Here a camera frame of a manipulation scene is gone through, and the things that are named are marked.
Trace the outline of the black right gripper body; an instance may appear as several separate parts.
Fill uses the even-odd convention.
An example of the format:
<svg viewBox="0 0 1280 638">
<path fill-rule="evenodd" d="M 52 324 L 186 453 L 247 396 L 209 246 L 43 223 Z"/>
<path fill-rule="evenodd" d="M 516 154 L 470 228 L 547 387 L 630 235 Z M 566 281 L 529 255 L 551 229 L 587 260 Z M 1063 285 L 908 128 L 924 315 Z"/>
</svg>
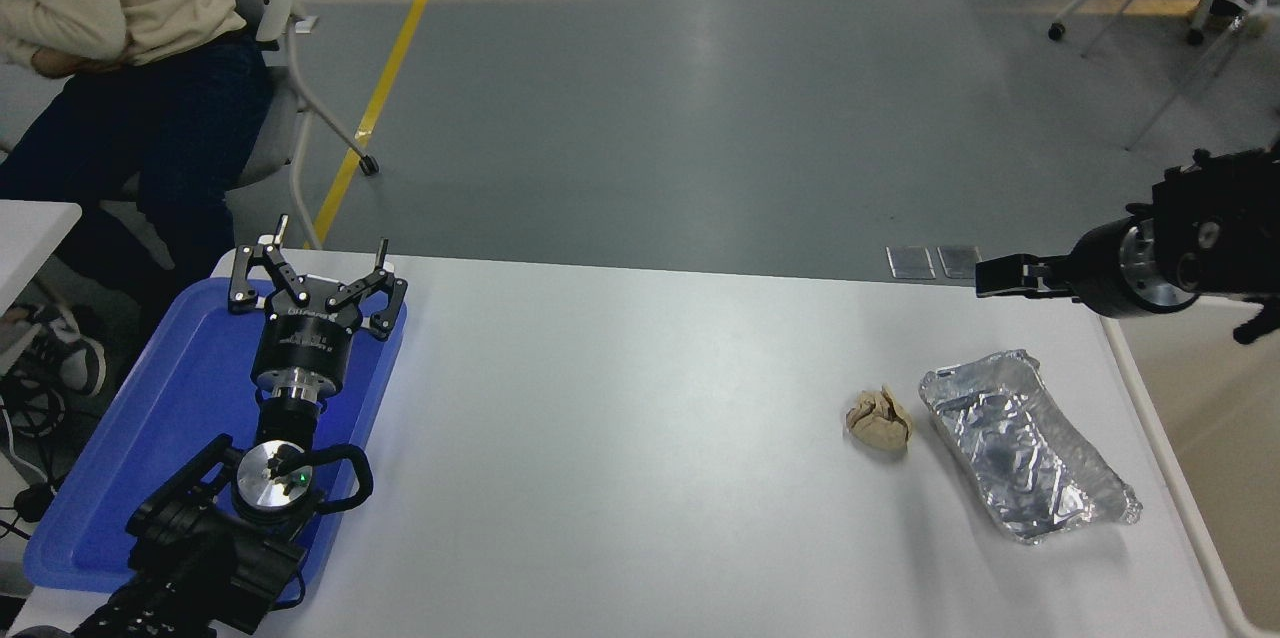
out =
<svg viewBox="0 0 1280 638">
<path fill-rule="evenodd" d="M 1121 270 L 1123 240 L 1129 220 L 1116 220 L 1084 233 L 1068 256 L 1068 284 L 1093 313 L 1112 319 L 1147 314 Z"/>
</svg>

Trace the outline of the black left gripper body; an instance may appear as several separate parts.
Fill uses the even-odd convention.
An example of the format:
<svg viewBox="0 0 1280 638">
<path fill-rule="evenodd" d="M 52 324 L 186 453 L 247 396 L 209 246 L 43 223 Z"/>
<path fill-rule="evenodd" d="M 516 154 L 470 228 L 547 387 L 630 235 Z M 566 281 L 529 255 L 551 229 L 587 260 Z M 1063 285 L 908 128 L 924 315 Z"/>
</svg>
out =
<svg viewBox="0 0 1280 638">
<path fill-rule="evenodd" d="M 321 391 L 343 389 L 355 332 L 364 316 L 356 304 L 334 313 L 326 310 L 326 301 L 339 286 L 338 281 L 310 277 L 303 306 L 287 290 L 275 288 L 269 295 L 264 332 L 250 370 L 260 389 L 275 389 L 296 372 L 316 377 Z"/>
</svg>

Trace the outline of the person's right hand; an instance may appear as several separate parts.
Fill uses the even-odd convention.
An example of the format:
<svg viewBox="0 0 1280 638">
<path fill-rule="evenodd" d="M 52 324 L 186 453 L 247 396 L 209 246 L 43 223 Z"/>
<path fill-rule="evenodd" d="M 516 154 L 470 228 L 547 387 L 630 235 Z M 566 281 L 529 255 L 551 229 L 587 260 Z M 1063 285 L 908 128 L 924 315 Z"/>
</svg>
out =
<svg viewBox="0 0 1280 638">
<path fill-rule="evenodd" d="M 96 65 L 95 59 L 77 56 L 51 47 L 38 47 L 29 59 L 32 69 L 46 78 L 60 79 Z"/>
</svg>

